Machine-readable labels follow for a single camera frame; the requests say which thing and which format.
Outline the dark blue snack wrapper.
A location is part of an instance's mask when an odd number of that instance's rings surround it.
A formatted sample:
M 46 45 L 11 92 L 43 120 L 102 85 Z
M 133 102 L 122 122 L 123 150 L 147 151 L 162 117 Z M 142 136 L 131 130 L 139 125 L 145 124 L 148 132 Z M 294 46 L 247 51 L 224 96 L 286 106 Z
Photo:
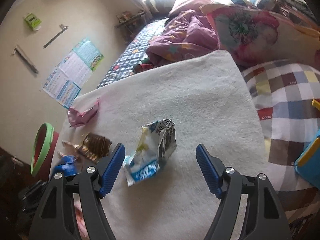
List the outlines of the dark blue snack wrapper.
M 60 158 L 58 163 L 54 166 L 52 176 L 57 173 L 63 174 L 65 177 L 75 176 L 80 173 L 78 167 L 78 158 L 74 155 L 66 155 Z

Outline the white blue snack bag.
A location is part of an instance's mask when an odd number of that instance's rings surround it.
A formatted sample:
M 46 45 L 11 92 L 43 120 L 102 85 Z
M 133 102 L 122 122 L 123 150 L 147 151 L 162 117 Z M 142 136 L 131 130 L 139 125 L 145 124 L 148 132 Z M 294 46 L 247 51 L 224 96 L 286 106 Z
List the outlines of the white blue snack bag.
M 175 124 L 170 119 L 142 126 L 136 150 L 123 162 L 128 186 L 154 177 L 163 168 L 176 150 L 175 135 Z

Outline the red bin green rim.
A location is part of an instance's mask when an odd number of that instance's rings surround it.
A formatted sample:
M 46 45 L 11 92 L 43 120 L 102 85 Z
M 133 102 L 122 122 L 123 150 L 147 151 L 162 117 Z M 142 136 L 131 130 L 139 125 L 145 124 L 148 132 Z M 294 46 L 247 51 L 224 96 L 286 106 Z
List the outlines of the red bin green rim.
M 40 180 L 48 181 L 50 167 L 59 133 L 50 123 L 40 126 L 33 146 L 30 174 Z

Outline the pink crumpled wrapper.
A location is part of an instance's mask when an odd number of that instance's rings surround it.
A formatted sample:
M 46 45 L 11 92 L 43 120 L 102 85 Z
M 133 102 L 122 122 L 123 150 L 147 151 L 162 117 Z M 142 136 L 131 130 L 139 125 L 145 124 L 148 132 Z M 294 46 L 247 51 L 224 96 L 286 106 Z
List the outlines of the pink crumpled wrapper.
M 83 112 L 70 107 L 67 111 L 67 117 L 70 127 L 80 127 L 84 126 L 90 122 L 92 118 L 99 112 L 100 109 L 100 99 L 98 98 L 93 106 Z

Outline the blue learning chart poster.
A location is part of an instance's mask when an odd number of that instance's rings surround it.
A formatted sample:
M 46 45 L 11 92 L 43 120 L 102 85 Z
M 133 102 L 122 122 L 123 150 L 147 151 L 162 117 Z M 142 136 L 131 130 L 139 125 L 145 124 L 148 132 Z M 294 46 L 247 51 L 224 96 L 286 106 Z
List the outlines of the blue learning chart poster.
M 81 91 L 81 88 L 57 67 L 49 74 L 42 89 L 65 109 L 72 106 Z

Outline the checkered patchwork blanket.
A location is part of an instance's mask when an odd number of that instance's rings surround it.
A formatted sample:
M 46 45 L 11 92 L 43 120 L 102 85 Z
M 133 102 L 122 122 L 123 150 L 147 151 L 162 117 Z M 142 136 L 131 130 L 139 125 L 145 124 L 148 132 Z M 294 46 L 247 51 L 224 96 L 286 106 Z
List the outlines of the checkered patchwork blanket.
M 319 130 L 319 70 L 289 60 L 262 63 L 241 72 L 265 139 L 268 176 L 289 223 L 319 211 L 319 190 L 295 172 L 294 162 Z

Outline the white learning chart poster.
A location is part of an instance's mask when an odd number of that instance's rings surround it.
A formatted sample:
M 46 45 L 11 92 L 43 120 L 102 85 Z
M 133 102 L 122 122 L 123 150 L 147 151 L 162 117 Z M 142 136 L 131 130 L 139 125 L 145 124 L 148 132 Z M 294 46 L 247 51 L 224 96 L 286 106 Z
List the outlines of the white learning chart poster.
M 92 70 L 73 50 L 59 63 L 58 68 L 80 88 L 92 75 Z

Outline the green number chart poster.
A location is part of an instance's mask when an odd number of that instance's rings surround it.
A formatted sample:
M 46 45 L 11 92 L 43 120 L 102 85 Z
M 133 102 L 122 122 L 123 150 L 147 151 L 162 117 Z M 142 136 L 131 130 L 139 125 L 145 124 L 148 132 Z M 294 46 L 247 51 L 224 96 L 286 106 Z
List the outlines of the green number chart poster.
M 84 61 L 84 63 L 95 71 L 100 62 L 104 59 L 103 54 L 95 47 L 88 38 L 81 40 L 73 50 Z

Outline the blue plaid bed sheet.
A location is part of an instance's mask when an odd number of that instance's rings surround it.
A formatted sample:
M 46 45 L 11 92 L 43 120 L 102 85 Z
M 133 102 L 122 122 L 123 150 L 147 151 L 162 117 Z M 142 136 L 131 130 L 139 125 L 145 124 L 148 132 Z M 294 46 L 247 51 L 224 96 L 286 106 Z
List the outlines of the blue plaid bed sheet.
M 97 88 L 133 75 L 135 73 L 134 67 L 147 58 L 146 50 L 150 42 L 163 33 L 167 20 L 168 18 L 155 20 L 143 27 L 120 57 L 112 64 Z

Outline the floral pink blanket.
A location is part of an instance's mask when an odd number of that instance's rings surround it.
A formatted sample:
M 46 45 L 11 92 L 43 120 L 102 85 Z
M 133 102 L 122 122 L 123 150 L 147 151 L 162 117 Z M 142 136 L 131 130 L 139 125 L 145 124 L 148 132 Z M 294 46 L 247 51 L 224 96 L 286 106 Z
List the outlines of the floral pink blanket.
M 319 69 L 319 31 L 292 23 L 271 11 L 239 5 L 202 6 L 219 48 L 236 64 L 251 67 L 282 59 Z

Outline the small cluttered side table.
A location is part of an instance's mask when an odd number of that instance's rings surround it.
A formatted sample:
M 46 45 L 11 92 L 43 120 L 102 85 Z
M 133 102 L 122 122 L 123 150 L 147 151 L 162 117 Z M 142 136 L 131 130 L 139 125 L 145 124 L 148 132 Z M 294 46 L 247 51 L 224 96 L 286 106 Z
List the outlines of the small cluttered side table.
M 148 24 L 148 21 L 146 12 L 141 11 L 131 15 L 128 19 L 120 21 L 114 28 L 119 31 L 125 43 L 130 43 Z

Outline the blue plaid pillow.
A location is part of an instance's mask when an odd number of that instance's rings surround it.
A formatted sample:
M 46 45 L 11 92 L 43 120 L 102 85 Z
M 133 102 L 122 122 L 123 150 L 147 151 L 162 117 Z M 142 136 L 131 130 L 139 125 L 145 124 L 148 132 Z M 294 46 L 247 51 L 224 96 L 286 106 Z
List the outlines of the blue plaid pillow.
M 213 0 L 224 5 L 240 5 L 251 9 L 273 10 L 277 0 Z

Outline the wooden headboard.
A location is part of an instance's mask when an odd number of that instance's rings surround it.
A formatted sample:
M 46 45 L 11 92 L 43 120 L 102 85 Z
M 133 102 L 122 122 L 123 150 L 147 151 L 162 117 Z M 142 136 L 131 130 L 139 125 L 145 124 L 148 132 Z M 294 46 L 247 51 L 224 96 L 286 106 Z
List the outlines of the wooden headboard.
M 291 22 L 319 31 L 319 21 L 307 4 L 299 0 L 276 0 L 272 12 L 278 13 Z

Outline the metal wall bracket bar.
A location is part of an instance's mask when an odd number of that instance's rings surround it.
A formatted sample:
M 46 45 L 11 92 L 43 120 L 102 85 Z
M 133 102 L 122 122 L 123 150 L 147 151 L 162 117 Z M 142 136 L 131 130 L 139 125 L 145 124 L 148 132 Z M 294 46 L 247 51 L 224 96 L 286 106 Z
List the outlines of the metal wall bracket bar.
M 44 49 L 50 46 L 61 34 L 63 34 L 68 29 L 68 26 L 64 24 L 60 24 L 59 27 L 61 30 L 43 46 Z

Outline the green box on wall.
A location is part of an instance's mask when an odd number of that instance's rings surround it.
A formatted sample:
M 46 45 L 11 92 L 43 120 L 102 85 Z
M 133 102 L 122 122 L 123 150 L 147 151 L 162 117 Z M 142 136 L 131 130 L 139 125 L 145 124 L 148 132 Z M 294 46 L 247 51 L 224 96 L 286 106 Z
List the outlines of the green box on wall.
M 23 19 L 32 31 L 40 30 L 42 21 L 35 14 L 26 14 Z

